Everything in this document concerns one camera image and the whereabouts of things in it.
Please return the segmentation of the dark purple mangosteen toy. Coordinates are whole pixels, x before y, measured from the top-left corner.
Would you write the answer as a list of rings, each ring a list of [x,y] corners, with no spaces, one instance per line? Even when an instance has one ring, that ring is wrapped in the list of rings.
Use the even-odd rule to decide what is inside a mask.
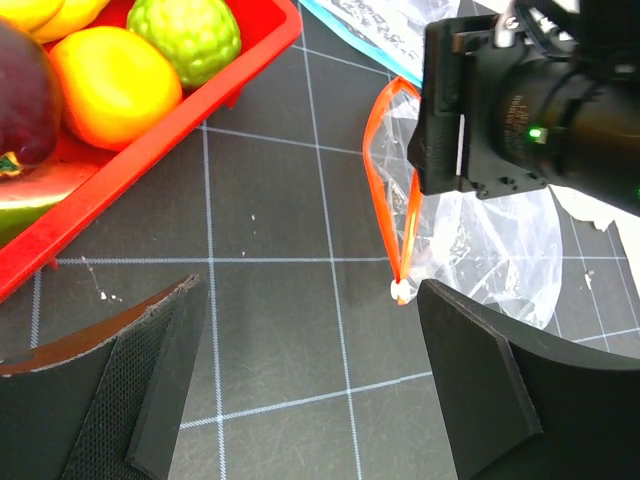
[[[59,78],[44,48],[1,20],[1,177],[15,178],[54,153],[62,119]]]

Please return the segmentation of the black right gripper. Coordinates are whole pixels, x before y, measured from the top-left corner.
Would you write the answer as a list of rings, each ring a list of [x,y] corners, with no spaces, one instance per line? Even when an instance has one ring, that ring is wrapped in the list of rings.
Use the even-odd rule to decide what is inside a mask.
[[[473,192],[481,200],[543,189],[545,181],[496,150],[496,101],[530,51],[510,14],[456,17],[425,29],[418,123],[407,158],[423,195]]]

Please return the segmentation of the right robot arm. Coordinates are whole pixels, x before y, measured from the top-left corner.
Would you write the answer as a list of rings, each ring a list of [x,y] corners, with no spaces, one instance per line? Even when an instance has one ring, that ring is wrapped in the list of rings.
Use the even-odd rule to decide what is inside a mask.
[[[568,187],[639,211],[639,5],[511,1],[425,29],[420,191],[486,200]]]

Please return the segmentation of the clear bag orange zipper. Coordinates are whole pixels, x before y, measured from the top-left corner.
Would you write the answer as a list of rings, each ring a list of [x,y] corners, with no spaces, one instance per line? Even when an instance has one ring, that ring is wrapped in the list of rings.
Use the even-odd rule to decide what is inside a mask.
[[[393,272],[392,298],[406,305],[423,280],[436,279],[545,328],[561,289],[557,210],[600,230],[619,210],[560,186],[485,201],[472,192],[423,196],[406,159],[419,103],[415,87],[395,78],[376,99],[363,140],[364,168]]]

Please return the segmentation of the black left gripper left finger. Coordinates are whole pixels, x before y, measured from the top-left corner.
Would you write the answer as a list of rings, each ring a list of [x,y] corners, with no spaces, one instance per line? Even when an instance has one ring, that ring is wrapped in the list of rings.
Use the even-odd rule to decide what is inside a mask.
[[[207,297],[206,281],[190,275],[2,359],[2,478],[167,478]]]

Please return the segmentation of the orange toy fruit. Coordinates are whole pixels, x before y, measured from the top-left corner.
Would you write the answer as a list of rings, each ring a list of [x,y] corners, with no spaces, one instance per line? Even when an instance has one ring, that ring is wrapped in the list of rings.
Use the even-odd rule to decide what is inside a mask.
[[[64,123],[80,140],[120,151],[182,100],[174,67],[124,28],[80,30],[49,52],[64,96]]]

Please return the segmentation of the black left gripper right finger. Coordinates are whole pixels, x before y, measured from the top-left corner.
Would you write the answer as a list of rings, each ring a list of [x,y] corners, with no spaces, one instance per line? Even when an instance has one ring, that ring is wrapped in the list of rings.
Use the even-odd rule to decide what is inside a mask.
[[[422,333],[461,479],[635,479],[639,363],[420,285]]]

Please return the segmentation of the green custard apple toy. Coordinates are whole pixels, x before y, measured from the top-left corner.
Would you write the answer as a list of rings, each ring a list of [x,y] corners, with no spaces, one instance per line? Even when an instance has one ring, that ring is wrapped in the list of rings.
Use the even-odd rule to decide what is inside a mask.
[[[221,0],[136,1],[126,28],[172,64],[186,90],[206,84],[242,50],[239,25]]]

